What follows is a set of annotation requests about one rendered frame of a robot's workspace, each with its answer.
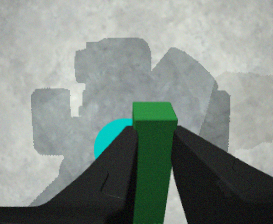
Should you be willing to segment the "green rectangular post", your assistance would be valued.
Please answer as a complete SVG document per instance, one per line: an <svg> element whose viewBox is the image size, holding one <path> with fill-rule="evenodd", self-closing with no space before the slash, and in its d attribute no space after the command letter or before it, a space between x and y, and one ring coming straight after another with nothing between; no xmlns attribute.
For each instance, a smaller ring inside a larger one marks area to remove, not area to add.
<svg viewBox="0 0 273 224"><path fill-rule="evenodd" d="M177 117L171 103L133 101L132 125L139 135L133 224L163 224L171 181L171 148Z"/></svg>

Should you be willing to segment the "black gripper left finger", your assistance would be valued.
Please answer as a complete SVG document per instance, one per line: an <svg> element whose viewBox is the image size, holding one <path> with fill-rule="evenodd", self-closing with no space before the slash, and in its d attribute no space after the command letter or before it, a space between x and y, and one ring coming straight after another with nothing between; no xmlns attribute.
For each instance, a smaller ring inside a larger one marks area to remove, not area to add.
<svg viewBox="0 0 273 224"><path fill-rule="evenodd" d="M0 206L0 224L133 224L139 135L133 125L58 196L38 206Z"/></svg>

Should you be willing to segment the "cyan circle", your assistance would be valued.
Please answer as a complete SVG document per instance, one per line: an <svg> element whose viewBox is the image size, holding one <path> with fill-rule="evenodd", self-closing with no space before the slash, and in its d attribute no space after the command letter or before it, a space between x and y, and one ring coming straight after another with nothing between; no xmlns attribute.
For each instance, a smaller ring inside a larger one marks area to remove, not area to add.
<svg viewBox="0 0 273 224"><path fill-rule="evenodd" d="M96 160L97 156L99 156L100 153L111 144L111 141L123 131L125 125L132 125L132 119L123 117L123 119L109 121L108 124L105 124L104 127L100 129L99 133L97 133L95 144L93 144Z"/></svg>

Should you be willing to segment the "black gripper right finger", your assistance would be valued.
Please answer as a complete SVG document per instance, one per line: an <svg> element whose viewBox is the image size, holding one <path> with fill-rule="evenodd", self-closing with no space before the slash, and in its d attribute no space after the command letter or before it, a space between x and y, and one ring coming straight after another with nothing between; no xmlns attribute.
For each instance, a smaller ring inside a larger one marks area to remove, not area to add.
<svg viewBox="0 0 273 224"><path fill-rule="evenodd" d="M181 125L171 165L188 224L273 224L273 177Z"/></svg>

